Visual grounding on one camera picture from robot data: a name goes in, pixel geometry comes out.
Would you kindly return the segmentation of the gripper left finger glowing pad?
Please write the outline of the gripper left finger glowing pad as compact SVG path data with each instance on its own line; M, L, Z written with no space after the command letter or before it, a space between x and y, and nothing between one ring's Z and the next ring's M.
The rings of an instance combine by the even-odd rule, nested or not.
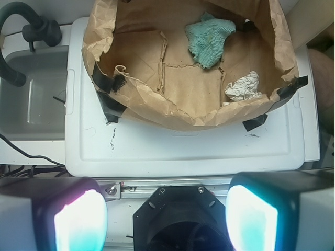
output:
M93 178L1 178L1 250L102 250L107 222Z

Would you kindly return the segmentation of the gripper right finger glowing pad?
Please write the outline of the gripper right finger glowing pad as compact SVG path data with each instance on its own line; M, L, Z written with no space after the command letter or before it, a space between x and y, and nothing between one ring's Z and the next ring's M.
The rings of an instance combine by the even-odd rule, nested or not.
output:
M334 172L240 172L226 197L235 250L334 250Z

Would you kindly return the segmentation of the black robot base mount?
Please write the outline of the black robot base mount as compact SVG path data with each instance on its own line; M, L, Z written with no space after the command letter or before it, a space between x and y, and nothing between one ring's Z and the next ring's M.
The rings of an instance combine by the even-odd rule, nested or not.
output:
M225 206L203 186L159 187L133 214L135 250L233 250Z

